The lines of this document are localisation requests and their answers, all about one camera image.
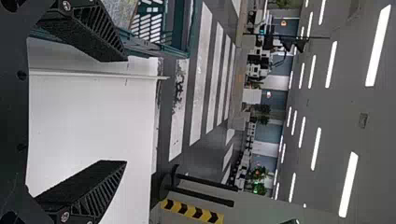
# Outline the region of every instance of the white floor marking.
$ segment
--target white floor marking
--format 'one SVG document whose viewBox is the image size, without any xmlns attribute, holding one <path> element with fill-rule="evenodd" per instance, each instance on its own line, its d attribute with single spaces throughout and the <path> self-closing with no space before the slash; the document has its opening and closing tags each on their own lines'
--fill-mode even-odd
<svg viewBox="0 0 396 224">
<path fill-rule="evenodd" d="M 215 125 L 215 111 L 216 111 L 216 99 L 218 96 L 222 39 L 223 39 L 223 28 L 218 23 L 218 28 L 216 32 L 215 56 L 213 57 L 213 70 L 212 70 L 212 82 L 210 86 L 209 109 L 207 111 L 206 133 L 212 131 Z"/>
<path fill-rule="evenodd" d="M 174 105 L 172 115 L 169 161 L 176 158 L 183 147 L 184 115 L 186 111 L 187 83 L 189 80 L 190 60 L 178 60 L 176 67 L 177 85 L 183 91 L 177 91 L 178 103 Z"/>
<path fill-rule="evenodd" d="M 233 89 L 233 71 L 235 67 L 235 44 L 233 44 L 233 49 L 231 52 L 231 66 L 230 66 L 230 75 L 228 75 L 228 89 L 227 89 L 227 99 L 225 101 L 225 114 L 224 114 L 224 119 L 228 119 L 228 113 L 230 112 L 230 98 L 231 98 L 231 92 Z"/>
<path fill-rule="evenodd" d="M 212 26 L 212 13 L 203 3 L 201 33 L 199 37 L 197 70 L 195 75 L 194 103 L 191 121 L 190 146 L 201 138 L 202 115 L 204 112 L 206 67 L 209 54 L 210 27 Z"/>
<path fill-rule="evenodd" d="M 227 85 L 227 77 L 228 77 L 228 62 L 230 56 L 230 45 L 231 38 L 227 36 L 225 41 L 225 51 L 224 51 L 224 63 L 221 77 L 221 88 L 220 88 L 220 100 L 219 100 L 219 111 L 218 111 L 218 125 L 223 122 L 223 110 L 224 110 L 224 97 L 225 97 L 225 85 Z"/>
<path fill-rule="evenodd" d="M 227 141 L 225 142 L 225 145 L 227 146 L 228 143 L 233 139 L 233 136 L 235 135 L 235 130 L 234 129 L 229 129 L 227 130 Z"/>
</svg>

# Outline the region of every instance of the fluorescent light panel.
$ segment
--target fluorescent light panel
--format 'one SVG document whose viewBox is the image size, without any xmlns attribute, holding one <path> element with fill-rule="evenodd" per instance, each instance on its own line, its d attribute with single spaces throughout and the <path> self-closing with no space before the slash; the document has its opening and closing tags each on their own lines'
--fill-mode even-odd
<svg viewBox="0 0 396 224">
<path fill-rule="evenodd" d="M 277 200 L 278 193 L 279 193 L 279 183 L 276 184 L 275 200 Z"/>
<path fill-rule="evenodd" d="M 332 52 L 330 54 L 329 69 L 327 70 L 326 89 L 330 88 L 332 82 L 332 69 L 334 67 L 335 53 L 337 52 L 337 41 L 332 43 Z"/>
<path fill-rule="evenodd" d="M 304 27 L 301 28 L 301 37 L 304 36 L 304 29 L 305 29 Z"/>
<path fill-rule="evenodd" d="M 283 145 L 283 135 L 280 136 L 279 153 L 282 150 L 282 145 Z"/>
<path fill-rule="evenodd" d="M 311 36 L 312 19 L 314 18 L 314 12 L 309 14 L 308 30 L 306 31 L 306 36 Z"/>
<path fill-rule="evenodd" d="M 309 74 L 308 89 L 312 88 L 312 81 L 314 80 L 315 66 L 317 64 L 317 55 L 312 57 L 311 73 Z"/>
<path fill-rule="evenodd" d="M 320 8 L 319 25 L 323 23 L 324 9 L 326 8 L 326 0 L 322 0 L 322 6 Z"/>
<path fill-rule="evenodd" d="M 340 210 L 338 216 L 347 217 L 347 209 L 349 207 L 350 195 L 352 193 L 353 181 L 355 179 L 356 168 L 358 167 L 359 156 L 351 152 L 349 164 L 346 170 L 346 182 L 344 184 L 343 196 L 341 197 Z"/>
<path fill-rule="evenodd" d="M 275 170 L 274 185 L 276 184 L 276 179 L 277 179 L 277 169 Z"/>
<path fill-rule="evenodd" d="M 312 154 L 311 170 L 315 171 L 315 166 L 317 165 L 318 149 L 320 145 L 321 128 L 317 130 L 317 138 L 315 139 L 314 153 Z"/>
<path fill-rule="evenodd" d="M 291 73 L 290 73 L 289 90 L 291 90 L 291 84 L 292 84 L 292 82 L 293 82 L 293 71 L 291 71 Z"/>
<path fill-rule="evenodd" d="M 290 187 L 290 194 L 289 194 L 289 203 L 293 200 L 293 194 L 294 194 L 294 186 L 296 183 L 296 173 L 293 174 L 293 178 L 291 179 L 291 187 Z"/>
<path fill-rule="evenodd" d="M 304 70 L 305 70 L 305 63 L 301 65 L 300 83 L 298 84 L 298 89 L 300 89 L 303 86 Z"/>
<path fill-rule="evenodd" d="M 280 163 L 283 164 L 285 160 L 285 152 L 286 152 L 286 143 L 283 144 L 282 158 L 280 159 Z"/>
<path fill-rule="evenodd" d="M 298 148 L 301 148 L 303 144 L 304 131 L 305 131 L 305 117 L 303 117 L 303 122 L 301 124 L 300 140 L 298 141 Z"/>
<path fill-rule="evenodd" d="M 291 107 L 289 107 L 289 114 L 288 114 L 288 123 L 287 123 L 287 127 L 289 128 L 290 126 L 290 117 L 291 117 Z"/>
<path fill-rule="evenodd" d="M 378 72 L 379 61 L 381 59 L 382 48 L 384 47 L 385 36 L 388 30 L 388 21 L 391 5 L 384 7 L 379 14 L 378 25 L 376 26 L 373 51 L 370 59 L 369 70 L 366 77 L 366 87 L 373 87 L 376 74 Z"/>
<path fill-rule="evenodd" d="M 291 135 L 294 135 L 294 130 L 296 127 L 296 120 L 297 120 L 297 110 L 294 110 L 294 118 L 293 118 L 293 126 L 291 127 Z"/>
</svg>

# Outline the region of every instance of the concrete floor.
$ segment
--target concrete floor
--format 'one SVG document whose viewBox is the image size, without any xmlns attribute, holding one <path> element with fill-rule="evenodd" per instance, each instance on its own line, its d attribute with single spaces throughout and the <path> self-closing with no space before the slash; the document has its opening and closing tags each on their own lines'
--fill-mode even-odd
<svg viewBox="0 0 396 224">
<path fill-rule="evenodd" d="M 388 33 L 378 67 L 376 83 L 365 87 L 375 30 L 382 8 L 392 4 Z M 396 93 L 395 1 L 327 1 L 324 20 L 318 25 L 321 0 L 310 0 L 303 7 L 300 30 L 308 26 L 313 12 L 311 35 L 329 36 L 330 40 L 311 40 L 306 52 L 296 56 L 295 79 L 288 108 L 298 110 L 296 133 L 285 127 L 285 162 L 279 167 L 279 199 L 287 201 L 293 173 L 297 174 L 292 202 L 338 215 L 351 151 L 359 155 L 358 169 L 351 194 L 346 223 L 389 223 L 396 218 L 392 178 L 394 113 L 391 96 Z M 333 41 L 338 41 L 332 81 L 325 89 Z M 312 56 L 317 55 L 312 89 L 307 88 Z M 299 90 L 302 63 L 303 86 Z M 361 113 L 369 115 L 365 129 L 360 128 Z M 306 117 L 303 145 L 298 148 L 302 119 Z M 310 169 L 317 128 L 322 135 L 315 172 Z"/>
<path fill-rule="evenodd" d="M 190 59 L 163 60 L 163 75 L 169 79 L 161 85 L 151 208 L 159 201 L 163 175 L 174 164 L 183 165 L 189 175 L 220 182 L 237 157 L 233 153 L 224 160 L 228 149 L 242 148 L 242 133 L 230 134 L 233 132 L 227 128 L 237 13 L 232 1 L 197 2 L 203 3 L 198 10 L 200 29 L 192 43 Z"/>
</svg>

